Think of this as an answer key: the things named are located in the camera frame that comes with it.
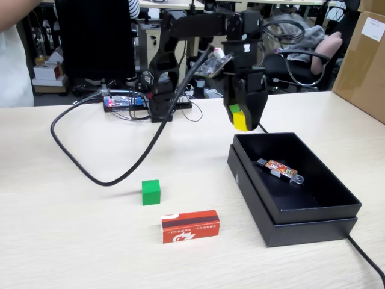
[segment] yellow cube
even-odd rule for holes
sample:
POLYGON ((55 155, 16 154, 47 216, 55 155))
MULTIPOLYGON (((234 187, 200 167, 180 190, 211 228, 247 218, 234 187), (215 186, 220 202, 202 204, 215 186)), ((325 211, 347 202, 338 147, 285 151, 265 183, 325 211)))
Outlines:
POLYGON ((239 111, 233 114, 234 127, 240 131, 248 131, 246 126, 246 117, 243 111, 239 111))

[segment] open box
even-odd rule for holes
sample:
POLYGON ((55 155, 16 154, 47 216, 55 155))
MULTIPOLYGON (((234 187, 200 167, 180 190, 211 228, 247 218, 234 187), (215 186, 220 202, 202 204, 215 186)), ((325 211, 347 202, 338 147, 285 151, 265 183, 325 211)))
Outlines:
POLYGON ((236 135, 228 164, 268 247, 346 238, 361 203, 294 134, 236 135), (298 171, 288 183, 256 161, 275 160, 298 171))

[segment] cardboard box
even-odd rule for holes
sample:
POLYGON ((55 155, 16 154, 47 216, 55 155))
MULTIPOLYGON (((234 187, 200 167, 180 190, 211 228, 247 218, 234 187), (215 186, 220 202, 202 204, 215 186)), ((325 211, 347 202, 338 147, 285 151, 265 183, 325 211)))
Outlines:
POLYGON ((67 75, 59 76, 56 80, 40 80, 40 79, 32 79, 32 84, 34 86, 54 86, 54 87, 67 87, 68 85, 68 77, 67 75))
POLYGON ((163 243, 216 236, 219 227, 215 210, 162 216, 163 243))
POLYGON ((359 11, 373 12, 385 15, 385 1, 384 0, 361 0, 359 11))
POLYGON ((56 80, 60 76, 59 67, 55 65, 36 65, 35 77, 38 80, 56 80))
POLYGON ((385 1, 363 0, 360 9, 333 91, 385 123, 385 1))

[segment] black robotic arm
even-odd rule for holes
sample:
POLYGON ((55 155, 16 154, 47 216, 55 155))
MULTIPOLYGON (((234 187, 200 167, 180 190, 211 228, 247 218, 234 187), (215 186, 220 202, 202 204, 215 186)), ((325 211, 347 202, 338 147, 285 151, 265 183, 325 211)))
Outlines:
POLYGON ((233 113, 241 110, 247 129, 256 129, 268 99, 264 69, 253 68, 257 63, 257 43, 261 41, 260 33, 255 33, 259 27, 258 11, 187 16, 184 10, 168 10, 161 25, 159 50, 149 65, 152 75, 149 110, 153 120, 162 121, 175 96, 179 79, 175 57, 178 41, 188 37, 227 35, 227 41, 223 42, 224 53, 232 55, 232 60, 222 75, 224 105, 232 123, 233 113), (242 39, 244 35, 247 35, 246 40, 242 39))

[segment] red and white box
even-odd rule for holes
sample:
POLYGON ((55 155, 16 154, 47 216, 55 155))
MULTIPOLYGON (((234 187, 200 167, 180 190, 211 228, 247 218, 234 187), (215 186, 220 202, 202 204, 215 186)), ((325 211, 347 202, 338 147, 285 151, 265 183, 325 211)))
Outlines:
POLYGON ((162 216, 163 244, 212 237, 219 234, 215 210, 162 216))

